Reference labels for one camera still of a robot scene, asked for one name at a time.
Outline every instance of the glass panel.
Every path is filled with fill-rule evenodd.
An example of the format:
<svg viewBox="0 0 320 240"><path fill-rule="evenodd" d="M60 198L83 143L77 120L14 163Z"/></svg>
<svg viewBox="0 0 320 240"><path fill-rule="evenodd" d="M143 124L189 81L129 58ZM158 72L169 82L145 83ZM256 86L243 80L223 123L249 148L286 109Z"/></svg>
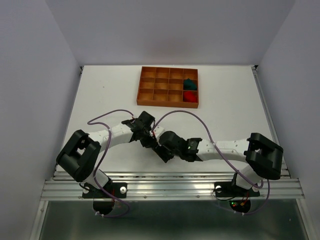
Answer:
<svg viewBox="0 0 320 240"><path fill-rule="evenodd" d="M262 202L251 201L251 209L256 209ZM250 216L236 215L217 208L216 203L217 201L131 202L131 212L125 217L102 219L95 216L90 201L52 201L46 211L40 239L307 239L294 199L270 200L263 210Z"/></svg>

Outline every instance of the white table surface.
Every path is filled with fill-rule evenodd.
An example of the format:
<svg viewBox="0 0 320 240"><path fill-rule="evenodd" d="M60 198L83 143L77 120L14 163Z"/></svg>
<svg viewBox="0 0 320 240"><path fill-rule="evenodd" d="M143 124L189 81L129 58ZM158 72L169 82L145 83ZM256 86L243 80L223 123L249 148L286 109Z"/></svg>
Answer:
<svg viewBox="0 0 320 240"><path fill-rule="evenodd" d="M87 121L115 109L127 109L138 116L147 111L156 120L165 113L177 110L173 107L138 106L136 102L141 65L133 66L85 66L64 144L74 131L102 130L103 126L89 126ZM258 132L272 139L267 118L250 66L197 66L164 65L198 69L199 107L183 108L197 114L210 129L214 141L248 138ZM126 112L117 112L103 121L110 127L129 119ZM201 123L191 115L173 113L161 124L166 130L184 139L208 139ZM237 168L245 163L233 162ZM105 172L231 172L223 160L186 162L175 157L164 163L151 149L139 142L117 145L111 148L102 163Z"/></svg>

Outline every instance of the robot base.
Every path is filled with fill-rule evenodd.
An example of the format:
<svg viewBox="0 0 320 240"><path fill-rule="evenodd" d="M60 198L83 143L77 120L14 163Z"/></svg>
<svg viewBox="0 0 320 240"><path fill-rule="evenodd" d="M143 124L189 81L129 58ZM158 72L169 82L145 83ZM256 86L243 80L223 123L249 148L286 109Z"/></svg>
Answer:
<svg viewBox="0 0 320 240"><path fill-rule="evenodd" d="M240 187L234 187L232 186L232 182L230 181L217 181L214 183L214 191L215 196L217 198L236 198L236 197L245 197L247 196L247 193L249 192L250 197L259 197L260 192L259 191L253 191L252 188L249 190L245 190Z"/></svg>
<svg viewBox="0 0 320 240"><path fill-rule="evenodd" d="M110 199L111 198L100 189L97 189L88 183L85 183L84 187L86 189L90 189L88 193L82 192L82 198L84 199ZM125 191L124 193L120 192L120 188L122 187L125 187L125 189L127 189L128 184L126 182L112 182L112 183L108 182L106 185L104 185L103 189L119 199L125 199L127 197L127 191Z"/></svg>

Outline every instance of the black mounting bracket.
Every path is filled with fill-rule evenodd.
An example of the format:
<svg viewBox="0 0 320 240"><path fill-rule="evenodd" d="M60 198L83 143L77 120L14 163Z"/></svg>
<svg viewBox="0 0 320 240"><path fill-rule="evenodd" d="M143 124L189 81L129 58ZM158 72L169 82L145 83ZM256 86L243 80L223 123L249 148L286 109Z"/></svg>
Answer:
<svg viewBox="0 0 320 240"><path fill-rule="evenodd" d="M260 133L251 133L246 162L264 179L278 180L281 177L284 149Z"/></svg>
<svg viewBox="0 0 320 240"><path fill-rule="evenodd" d="M110 199L102 190L93 187L92 185L85 183L84 187L89 190L88 193L82 192L83 199ZM112 182L104 185L103 189L106 190L111 195L117 197L118 199L125 199L127 197L127 192L121 193L120 188L125 187L128 189L128 184L126 182Z"/></svg>
<svg viewBox="0 0 320 240"><path fill-rule="evenodd" d="M76 182L81 183L90 176L100 152L99 142L88 133L75 131L56 158L59 164Z"/></svg>
<svg viewBox="0 0 320 240"><path fill-rule="evenodd" d="M243 189L238 186L233 186L231 181L217 181L214 183L214 192L217 198L236 198L246 197L249 192L250 197L259 197L259 191L253 191L252 188L249 190Z"/></svg>

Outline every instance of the screw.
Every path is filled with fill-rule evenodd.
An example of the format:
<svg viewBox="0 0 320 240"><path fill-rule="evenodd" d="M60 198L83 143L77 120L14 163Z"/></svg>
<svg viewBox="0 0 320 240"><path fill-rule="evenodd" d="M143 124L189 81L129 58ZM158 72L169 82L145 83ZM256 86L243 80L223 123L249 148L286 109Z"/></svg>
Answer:
<svg viewBox="0 0 320 240"><path fill-rule="evenodd" d="M127 189L125 186L120 187L120 193L125 194L127 192Z"/></svg>
<svg viewBox="0 0 320 240"><path fill-rule="evenodd" d="M221 193L222 192L222 187L221 186L216 186L215 187L215 191L217 192L217 193Z"/></svg>

